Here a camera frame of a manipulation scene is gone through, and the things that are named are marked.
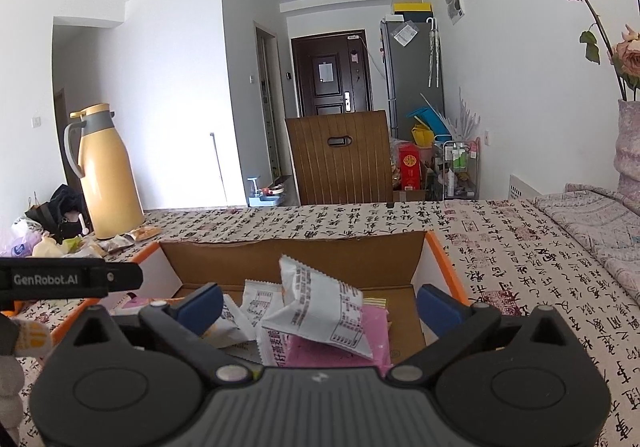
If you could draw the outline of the pink snack pack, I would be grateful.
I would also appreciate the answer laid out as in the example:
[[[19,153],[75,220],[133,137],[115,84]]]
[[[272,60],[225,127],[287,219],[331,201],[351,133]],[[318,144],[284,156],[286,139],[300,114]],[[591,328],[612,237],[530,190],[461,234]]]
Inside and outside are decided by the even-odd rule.
[[[284,366],[288,368],[374,367],[385,375],[393,367],[390,359],[390,322],[381,300],[363,304],[360,327],[328,340],[310,340],[292,334],[288,339]]]

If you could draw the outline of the purple tissue pack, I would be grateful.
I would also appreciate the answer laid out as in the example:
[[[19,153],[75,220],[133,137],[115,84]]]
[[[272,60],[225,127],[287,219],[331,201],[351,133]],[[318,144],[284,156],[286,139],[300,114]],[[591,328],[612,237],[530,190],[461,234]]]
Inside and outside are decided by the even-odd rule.
[[[1,257],[29,257],[42,239],[42,233],[29,230],[24,236],[15,236],[12,231],[2,230],[0,240]]]

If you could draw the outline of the red cardboard snack box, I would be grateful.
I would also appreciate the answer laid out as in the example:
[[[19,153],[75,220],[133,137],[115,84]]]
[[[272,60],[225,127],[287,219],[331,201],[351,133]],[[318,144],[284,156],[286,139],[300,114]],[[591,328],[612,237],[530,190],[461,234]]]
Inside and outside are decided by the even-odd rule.
[[[134,291],[147,299],[183,297],[207,282],[237,299],[249,280],[279,283],[282,266],[296,264],[387,302],[390,360],[421,351],[431,334],[418,316],[416,295],[434,285],[463,305],[462,282],[432,231],[349,239],[272,239],[229,243],[155,242],[132,262],[143,271]]]

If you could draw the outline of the calligraphy print tablecloth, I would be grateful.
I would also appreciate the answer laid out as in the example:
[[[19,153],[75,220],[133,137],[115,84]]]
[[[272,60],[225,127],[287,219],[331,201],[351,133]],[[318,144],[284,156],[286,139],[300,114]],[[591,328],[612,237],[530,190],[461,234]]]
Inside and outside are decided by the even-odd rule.
[[[501,291],[522,313],[550,304],[574,330],[612,395],[601,446],[639,442],[639,305],[567,230],[524,200],[272,209],[150,211],[169,241],[384,236],[433,230],[476,301]]]

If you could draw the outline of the yellow thermos jug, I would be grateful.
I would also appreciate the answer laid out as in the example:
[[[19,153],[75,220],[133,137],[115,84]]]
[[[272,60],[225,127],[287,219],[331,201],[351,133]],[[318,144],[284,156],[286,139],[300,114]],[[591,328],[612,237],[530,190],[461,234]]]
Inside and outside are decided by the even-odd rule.
[[[144,215],[126,146],[107,103],[70,114],[63,143],[80,179],[96,238],[111,239],[140,226]]]

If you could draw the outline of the brown wooden chair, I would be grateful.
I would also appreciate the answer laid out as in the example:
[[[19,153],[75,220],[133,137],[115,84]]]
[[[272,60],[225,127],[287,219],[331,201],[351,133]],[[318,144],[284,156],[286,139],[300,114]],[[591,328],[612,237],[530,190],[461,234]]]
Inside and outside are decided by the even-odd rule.
[[[291,118],[286,127],[303,206],[393,201],[384,111]]]

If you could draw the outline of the grey patterned runner cloth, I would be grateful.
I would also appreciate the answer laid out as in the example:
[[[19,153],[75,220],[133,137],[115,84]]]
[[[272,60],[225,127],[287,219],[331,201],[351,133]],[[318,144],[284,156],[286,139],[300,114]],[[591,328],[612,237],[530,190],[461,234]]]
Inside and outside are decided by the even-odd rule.
[[[639,202],[612,190],[567,184],[532,204],[588,251],[639,304]]]

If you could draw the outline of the pink textured vase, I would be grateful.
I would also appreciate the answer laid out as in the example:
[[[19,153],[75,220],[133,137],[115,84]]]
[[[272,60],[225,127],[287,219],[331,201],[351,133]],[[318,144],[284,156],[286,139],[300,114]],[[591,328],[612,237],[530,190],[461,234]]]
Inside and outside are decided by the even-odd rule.
[[[640,105],[618,102],[618,136],[614,168],[620,174],[617,191],[632,201],[640,197]]]

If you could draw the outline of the grey refrigerator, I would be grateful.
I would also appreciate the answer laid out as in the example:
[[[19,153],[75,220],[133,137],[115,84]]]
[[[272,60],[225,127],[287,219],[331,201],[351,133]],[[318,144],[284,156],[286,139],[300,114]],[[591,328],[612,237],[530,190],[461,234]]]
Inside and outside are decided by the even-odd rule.
[[[380,22],[390,133],[410,141],[413,111],[431,105],[445,115],[437,19],[431,12],[405,13],[404,20]]]

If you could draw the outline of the dark brown entrance door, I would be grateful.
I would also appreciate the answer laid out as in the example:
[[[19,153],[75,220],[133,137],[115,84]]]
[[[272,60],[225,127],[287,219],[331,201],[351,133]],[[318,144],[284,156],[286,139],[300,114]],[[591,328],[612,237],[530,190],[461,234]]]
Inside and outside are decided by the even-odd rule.
[[[291,43],[302,117],[372,109],[369,55],[363,30],[294,38]]]

